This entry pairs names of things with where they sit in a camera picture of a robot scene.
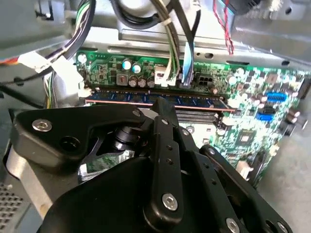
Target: white connector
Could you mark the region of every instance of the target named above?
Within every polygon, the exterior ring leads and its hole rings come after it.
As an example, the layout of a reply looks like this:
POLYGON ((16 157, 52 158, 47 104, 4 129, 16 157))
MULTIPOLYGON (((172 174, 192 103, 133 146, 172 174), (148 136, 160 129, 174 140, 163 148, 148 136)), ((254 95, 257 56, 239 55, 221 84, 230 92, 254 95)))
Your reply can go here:
POLYGON ((247 180, 247 176, 250 171, 254 170, 246 161, 238 161, 238 165, 236 171, 245 179, 247 180))

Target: green wire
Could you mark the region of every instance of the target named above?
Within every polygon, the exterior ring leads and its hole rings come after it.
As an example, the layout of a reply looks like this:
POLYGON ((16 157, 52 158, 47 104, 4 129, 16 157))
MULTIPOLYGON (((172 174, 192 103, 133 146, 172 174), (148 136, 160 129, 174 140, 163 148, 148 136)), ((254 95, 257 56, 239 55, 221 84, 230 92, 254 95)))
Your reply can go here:
POLYGON ((86 2, 86 3, 84 3, 84 4, 79 8, 79 10, 78 10, 78 12, 77 12, 77 18, 76 18, 76 20, 80 17, 80 14, 81 14, 82 10, 83 10, 84 8, 88 7, 88 6, 89 6, 89 2, 86 2))

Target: screw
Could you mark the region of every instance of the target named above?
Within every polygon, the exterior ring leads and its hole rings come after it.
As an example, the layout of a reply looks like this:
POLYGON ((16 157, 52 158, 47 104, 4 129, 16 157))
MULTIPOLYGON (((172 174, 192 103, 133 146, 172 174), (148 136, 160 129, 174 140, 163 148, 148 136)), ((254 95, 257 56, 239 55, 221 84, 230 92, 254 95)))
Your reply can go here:
POLYGON ((164 124, 166 124, 166 125, 169 124, 169 123, 168 123, 166 120, 164 120, 164 119, 162 119, 162 122, 163 122, 164 124))
POLYGON ((167 209, 171 211, 177 210, 178 203, 177 203, 176 198, 172 194, 170 193, 164 194, 162 196, 162 202, 167 209))
POLYGON ((135 116, 137 116, 137 117, 140 117, 139 111, 137 111, 137 110, 134 110, 134 111, 133 111, 133 114, 134 114, 135 116))
POLYGON ((231 230, 232 233, 240 233, 239 226, 232 218, 227 218, 225 220, 227 227, 231 230))
POLYGON ((183 130, 182 130, 182 132, 183 132, 183 134, 184 134, 184 135, 186 135, 186 136, 188 136, 188 135, 189 135, 188 130, 183 129, 183 130))
POLYGON ((212 154, 212 155, 215 154, 215 151, 214 151, 212 148, 208 148, 208 152, 209 152, 210 154, 212 154))
POLYGON ((52 124, 48 120, 39 119, 32 123, 35 130, 40 132, 48 132, 52 129, 52 124))
POLYGON ((277 222, 278 226, 281 228, 281 230, 284 232, 284 233, 288 233, 286 227, 281 223, 281 222, 277 222))

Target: gray metal panel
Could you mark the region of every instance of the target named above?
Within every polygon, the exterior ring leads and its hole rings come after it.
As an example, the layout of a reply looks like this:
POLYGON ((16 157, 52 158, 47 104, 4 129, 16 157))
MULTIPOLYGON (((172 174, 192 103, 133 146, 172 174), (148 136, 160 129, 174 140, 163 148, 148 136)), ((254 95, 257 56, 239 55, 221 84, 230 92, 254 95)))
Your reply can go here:
POLYGON ((278 12, 261 11, 266 14, 259 14, 255 11, 235 17, 232 38, 261 51, 310 66, 310 9, 310 0, 284 0, 278 12))
POLYGON ((36 0, 2 0, 0 60, 50 47, 66 40, 64 1, 53 0, 54 21, 36 18, 36 0))

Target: black connector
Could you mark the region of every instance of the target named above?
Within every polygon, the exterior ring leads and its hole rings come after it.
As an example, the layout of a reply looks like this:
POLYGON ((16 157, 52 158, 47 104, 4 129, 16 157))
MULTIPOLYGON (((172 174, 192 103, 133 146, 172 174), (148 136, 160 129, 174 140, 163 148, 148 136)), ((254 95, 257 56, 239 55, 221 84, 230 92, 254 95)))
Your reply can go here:
POLYGON ((305 78, 299 91, 298 91, 298 98, 304 100, 310 90, 311 87, 311 79, 305 78))
POLYGON ((258 112, 261 114, 274 115, 276 110, 273 107, 264 107, 262 109, 258 109, 258 112))

